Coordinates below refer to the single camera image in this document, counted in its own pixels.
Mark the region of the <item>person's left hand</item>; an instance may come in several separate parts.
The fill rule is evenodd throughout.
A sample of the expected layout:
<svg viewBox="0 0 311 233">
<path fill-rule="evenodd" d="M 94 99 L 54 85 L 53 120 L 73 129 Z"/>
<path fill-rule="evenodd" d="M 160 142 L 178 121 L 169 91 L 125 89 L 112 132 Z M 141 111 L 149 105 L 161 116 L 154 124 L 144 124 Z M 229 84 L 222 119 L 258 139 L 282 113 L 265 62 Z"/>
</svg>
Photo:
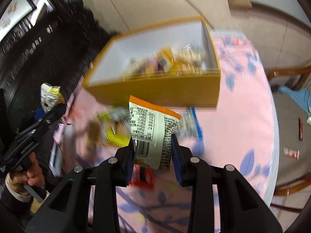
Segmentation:
<svg viewBox="0 0 311 233">
<path fill-rule="evenodd" d="M 8 174 L 7 185 L 12 191 L 18 194 L 28 196 L 30 193 L 25 189 L 24 185 L 44 187 L 45 179 L 41 167 L 39 166 L 36 154 L 29 154 L 30 167 L 26 172 L 13 171 Z"/>
</svg>

